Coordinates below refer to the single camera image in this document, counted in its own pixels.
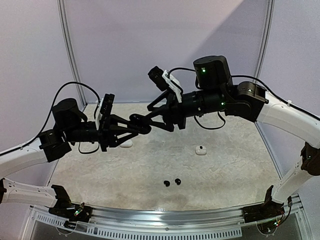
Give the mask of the white oval charging case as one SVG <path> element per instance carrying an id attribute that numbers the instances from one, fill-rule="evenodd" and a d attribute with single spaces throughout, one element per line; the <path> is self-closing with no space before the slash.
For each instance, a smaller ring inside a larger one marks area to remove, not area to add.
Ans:
<path id="1" fill-rule="evenodd" d="M 121 148 L 131 148 L 132 146 L 133 146 L 132 140 L 127 140 L 127 141 L 120 144 Z"/>

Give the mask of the black oval charging case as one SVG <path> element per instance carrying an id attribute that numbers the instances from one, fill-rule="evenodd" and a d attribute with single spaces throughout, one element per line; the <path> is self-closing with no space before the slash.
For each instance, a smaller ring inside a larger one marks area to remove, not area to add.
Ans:
<path id="1" fill-rule="evenodd" d="M 144 120 L 144 116 L 136 113 L 129 116 L 129 126 L 142 135 L 149 134 L 152 130 L 151 126 Z"/>

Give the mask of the white square charging case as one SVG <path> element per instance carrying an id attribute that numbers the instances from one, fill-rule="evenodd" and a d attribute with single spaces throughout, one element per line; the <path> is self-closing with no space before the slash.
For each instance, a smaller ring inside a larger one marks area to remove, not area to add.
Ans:
<path id="1" fill-rule="evenodd" d="M 199 145 L 195 148 L 195 154 L 199 156 L 204 156 L 207 154 L 207 148 L 205 146 Z"/>

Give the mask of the black earbud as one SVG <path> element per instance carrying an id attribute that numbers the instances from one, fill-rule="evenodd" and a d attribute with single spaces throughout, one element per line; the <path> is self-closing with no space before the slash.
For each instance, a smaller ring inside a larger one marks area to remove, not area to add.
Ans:
<path id="1" fill-rule="evenodd" d="M 181 180 L 180 180 L 179 178 L 176 178 L 174 181 L 175 181 L 175 183 L 176 183 L 177 185 L 180 185 L 180 184 L 181 184 Z"/>
<path id="2" fill-rule="evenodd" d="M 163 184 L 164 184 L 166 187 L 169 187 L 169 186 L 170 186 L 170 182 L 167 181 L 167 180 L 165 180 L 165 181 L 163 182 Z"/>

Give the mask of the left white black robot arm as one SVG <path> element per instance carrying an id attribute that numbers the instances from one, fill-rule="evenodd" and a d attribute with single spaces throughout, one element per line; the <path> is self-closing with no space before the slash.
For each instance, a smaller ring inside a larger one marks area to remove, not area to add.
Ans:
<path id="1" fill-rule="evenodd" d="M 31 166 L 51 163 L 71 152 L 75 143 L 99 143 L 101 150 L 115 148 L 125 141 L 148 134 L 151 127 L 142 116 L 130 120 L 111 114 L 112 99 L 98 105 L 100 118 L 89 121 L 74 98 L 65 98 L 51 107 L 54 126 L 0 154 L 0 202 L 41 205 L 56 209 L 63 217 L 74 213 L 74 205 L 63 186 L 38 186 L 8 179 L 8 176 Z"/>

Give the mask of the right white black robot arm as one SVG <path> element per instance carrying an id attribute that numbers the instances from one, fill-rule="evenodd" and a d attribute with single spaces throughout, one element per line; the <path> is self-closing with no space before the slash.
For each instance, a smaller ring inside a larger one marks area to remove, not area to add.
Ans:
<path id="1" fill-rule="evenodd" d="M 269 218 L 296 190 L 320 174 L 320 119 L 318 116 L 276 95 L 265 83 L 244 75 L 243 82 L 233 83 L 227 59 L 210 55 L 196 59 L 197 91 L 184 93 L 171 70 L 152 68 L 148 76 L 161 90 L 161 95 L 148 105 L 147 123 L 172 132 L 183 130 L 189 117 L 224 113 L 279 128 L 302 140 L 301 160 L 265 195 L 258 213 Z"/>

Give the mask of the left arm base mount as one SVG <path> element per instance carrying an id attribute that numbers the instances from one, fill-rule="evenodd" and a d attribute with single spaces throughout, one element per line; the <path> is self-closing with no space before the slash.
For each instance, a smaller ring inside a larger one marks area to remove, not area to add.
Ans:
<path id="1" fill-rule="evenodd" d="M 59 199 L 54 207 L 48 209 L 48 212 L 52 215 L 68 219 L 70 222 L 88 223 L 92 216 L 93 208 L 84 202 L 75 204 L 70 200 Z"/>

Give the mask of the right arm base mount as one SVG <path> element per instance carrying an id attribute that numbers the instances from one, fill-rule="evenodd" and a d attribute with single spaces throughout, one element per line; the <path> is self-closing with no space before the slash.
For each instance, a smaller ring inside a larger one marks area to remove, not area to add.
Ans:
<path id="1" fill-rule="evenodd" d="M 249 205 L 242 208 L 242 214 L 245 223 L 252 223 L 281 216 L 285 213 L 283 203 L 260 203 Z"/>

